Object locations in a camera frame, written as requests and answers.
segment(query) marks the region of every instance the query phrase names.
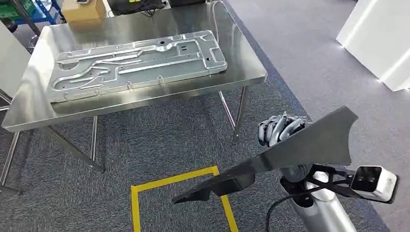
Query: yellow floor marking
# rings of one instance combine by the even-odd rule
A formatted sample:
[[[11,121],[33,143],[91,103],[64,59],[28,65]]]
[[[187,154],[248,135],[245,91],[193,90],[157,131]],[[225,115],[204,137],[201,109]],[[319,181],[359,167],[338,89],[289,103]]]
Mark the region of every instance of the yellow floor marking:
[[[135,232],[141,231],[138,192],[149,190],[152,188],[158,188],[164,185],[169,185],[175,182],[199,177],[199,176],[206,175],[206,174],[219,175],[218,167],[212,166],[212,167],[200,169],[200,170],[189,172],[189,173],[172,176],[172,177],[165,178],[162,180],[149,182],[149,183],[138,185],[138,186],[131,186],[131,207],[132,207],[132,221],[134,223],[134,231]],[[222,201],[222,206],[225,211],[226,219],[228,220],[228,224],[229,224],[229,228],[231,232],[238,232],[239,230],[235,222],[235,218],[232,212],[231,205],[229,204],[228,196],[226,195],[221,196],[220,200]]]

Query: robotic finger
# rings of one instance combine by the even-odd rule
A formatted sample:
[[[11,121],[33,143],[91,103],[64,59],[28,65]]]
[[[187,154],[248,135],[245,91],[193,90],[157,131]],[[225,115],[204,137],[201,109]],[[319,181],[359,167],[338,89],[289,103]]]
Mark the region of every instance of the robotic finger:
[[[266,128],[269,123],[269,120],[265,120],[258,125],[258,140],[259,144],[264,146],[265,145],[265,133],[266,133]]]

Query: gray carpet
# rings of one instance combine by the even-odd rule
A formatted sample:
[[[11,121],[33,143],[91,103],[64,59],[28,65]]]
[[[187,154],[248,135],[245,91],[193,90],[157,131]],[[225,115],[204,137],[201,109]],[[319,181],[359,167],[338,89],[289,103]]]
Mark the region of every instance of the gray carpet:
[[[335,40],[352,0],[229,0],[309,116],[347,105],[358,116],[352,165],[382,165],[404,177],[395,203],[374,203],[392,231],[409,231],[410,92],[392,92]]]
[[[304,112],[266,55],[253,43],[269,72],[267,82],[250,88],[240,143],[231,144],[231,128],[217,94],[170,101],[100,117],[97,174],[38,130],[25,131],[18,143],[7,185],[22,196],[0,195],[0,231],[132,231],[130,186],[217,165],[220,171],[256,155],[256,124],[271,115]],[[240,90],[224,92],[236,112]],[[89,151],[92,118],[55,128]],[[11,133],[0,130],[1,154]],[[4,156],[0,156],[0,165]],[[229,195],[240,231],[264,230],[270,204],[284,196],[277,172],[261,174],[250,188]],[[170,199],[203,180],[147,190],[139,195],[142,231],[228,231],[220,200],[172,205]],[[358,231],[388,231],[371,205],[341,199]],[[304,231],[289,203],[273,212],[272,231]]]

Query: camera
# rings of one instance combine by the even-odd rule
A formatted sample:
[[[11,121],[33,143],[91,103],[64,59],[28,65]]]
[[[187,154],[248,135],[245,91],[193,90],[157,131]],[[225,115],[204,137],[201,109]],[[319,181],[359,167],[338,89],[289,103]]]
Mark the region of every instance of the camera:
[[[364,198],[393,202],[398,176],[381,166],[360,166],[354,174],[351,189]]]

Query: table leg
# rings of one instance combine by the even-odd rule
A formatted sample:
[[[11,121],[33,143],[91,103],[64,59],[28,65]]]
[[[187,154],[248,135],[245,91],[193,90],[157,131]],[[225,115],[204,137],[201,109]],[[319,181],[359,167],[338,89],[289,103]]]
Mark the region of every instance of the table leg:
[[[10,0],[10,3],[13,5],[15,10],[21,15],[24,21],[28,24],[28,26],[34,31],[37,36],[40,36],[40,30],[36,26],[36,24],[31,20],[29,14],[26,12],[24,7],[21,5],[19,0]]]
[[[226,115],[228,116],[229,123],[231,124],[232,129],[235,130],[235,121],[234,121],[234,118],[232,117],[231,111],[229,111],[229,107],[225,101],[225,97],[223,96],[221,91],[219,91],[218,93],[219,93],[220,101],[222,102],[223,108],[225,109]]]
[[[0,191],[14,193],[14,194],[18,194],[20,191],[14,188],[4,186],[4,185],[6,184],[7,174],[9,173],[9,170],[10,170],[10,165],[13,160],[13,156],[15,153],[15,147],[17,146],[19,135],[20,135],[20,132],[14,133],[12,144],[10,145],[9,152],[7,153],[7,157],[6,157],[6,162],[4,163],[4,167],[0,175]]]
[[[78,149],[74,144],[64,138],[60,133],[58,133],[55,129],[51,128],[50,126],[41,128],[42,131],[50,135],[51,137],[55,138],[63,147],[68,149],[72,152],[74,156],[84,161],[88,164],[91,168],[95,169],[96,171],[102,173],[104,172],[104,168],[98,165],[96,162],[92,161],[89,156],[84,154],[80,149]]]
[[[221,91],[218,92],[220,101],[222,102],[223,108],[225,109],[226,115],[228,116],[232,129],[234,130],[234,138],[232,140],[232,143],[234,144],[236,144],[239,139],[239,130],[242,124],[242,115],[246,107],[246,97],[248,96],[248,92],[249,92],[248,86],[245,86],[242,88],[241,102],[239,103],[239,110],[238,110],[238,115],[236,117],[236,122],[234,121],[234,118],[232,117],[231,111],[229,110],[228,104],[226,103],[222,92]]]
[[[7,95],[7,93],[4,92],[1,88],[0,88],[0,98],[5,100],[8,104],[12,103],[12,98],[9,95]]]
[[[91,136],[91,154],[90,158],[95,161],[95,150],[97,148],[97,126],[98,126],[98,116],[94,116],[92,122],[92,136]]]
[[[242,94],[241,94],[241,102],[239,103],[239,110],[238,110],[238,115],[236,116],[236,123],[235,123],[235,129],[234,129],[234,138],[232,140],[232,143],[236,144],[239,139],[239,130],[242,125],[242,116],[243,112],[246,107],[246,98],[249,94],[249,87],[245,86],[242,87]]]

